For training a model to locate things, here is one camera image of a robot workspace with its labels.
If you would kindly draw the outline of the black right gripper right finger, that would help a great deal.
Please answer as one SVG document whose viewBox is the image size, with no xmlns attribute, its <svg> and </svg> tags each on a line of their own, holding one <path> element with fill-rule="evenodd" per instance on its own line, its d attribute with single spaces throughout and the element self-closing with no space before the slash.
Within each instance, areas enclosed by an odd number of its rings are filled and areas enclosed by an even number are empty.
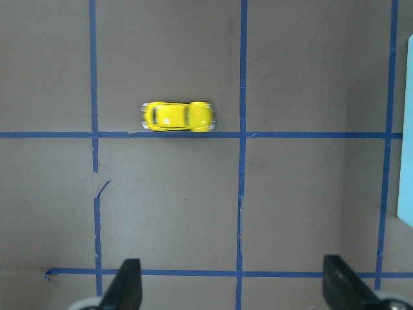
<svg viewBox="0 0 413 310">
<path fill-rule="evenodd" d="M 329 309 L 375 309 L 379 298 L 339 255 L 324 255 L 322 293 Z"/>
</svg>

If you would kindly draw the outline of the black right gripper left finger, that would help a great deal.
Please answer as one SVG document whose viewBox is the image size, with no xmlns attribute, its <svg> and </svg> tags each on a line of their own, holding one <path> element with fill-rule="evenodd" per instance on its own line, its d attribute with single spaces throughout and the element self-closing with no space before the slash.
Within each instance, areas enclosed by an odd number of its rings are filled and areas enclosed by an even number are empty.
<svg viewBox="0 0 413 310">
<path fill-rule="evenodd" d="M 102 297 L 99 308 L 104 310 L 138 310 L 142 301 L 140 259 L 126 259 Z"/>
</svg>

